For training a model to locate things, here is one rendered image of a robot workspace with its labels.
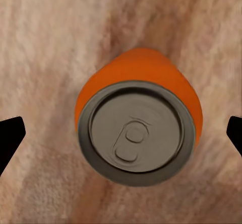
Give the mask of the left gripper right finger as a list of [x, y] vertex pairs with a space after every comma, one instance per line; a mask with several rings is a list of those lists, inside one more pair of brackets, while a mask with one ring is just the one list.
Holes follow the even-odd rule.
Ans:
[[226, 133], [242, 156], [242, 118], [231, 116]]

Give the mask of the can of soda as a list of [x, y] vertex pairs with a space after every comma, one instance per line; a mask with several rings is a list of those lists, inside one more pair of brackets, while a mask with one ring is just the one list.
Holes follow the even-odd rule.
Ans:
[[95, 73], [75, 109], [81, 153], [105, 179], [127, 187], [178, 175], [200, 140], [203, 115], [189, 81], [158, 51], [129, 50]]

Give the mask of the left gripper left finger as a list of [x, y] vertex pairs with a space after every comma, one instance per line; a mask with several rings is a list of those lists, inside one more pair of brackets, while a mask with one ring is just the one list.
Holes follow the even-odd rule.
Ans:
[[21, 116], [0, 122], [0, 175], [26, 135]]

